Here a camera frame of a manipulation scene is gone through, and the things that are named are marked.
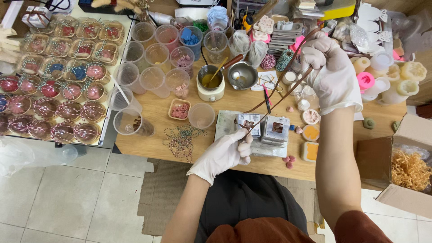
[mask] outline white latex glove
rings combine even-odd
[[[238,164],[248,165],[251,162],[252,134],[249,133],[246,139],[238,144],[238,140],[244,138],[248,130],[239,129],[231,134],[225,135],[216,140],[207,150],[195,161],[186,175],[195,174],[213,185],[216,175],[232,168]]]
[[[321,31],[311,39],[302,45],[302,75],[313,67],[305,80],[318,96],[321,115],[348,106],[363,110],[356,71],[345,51]]]

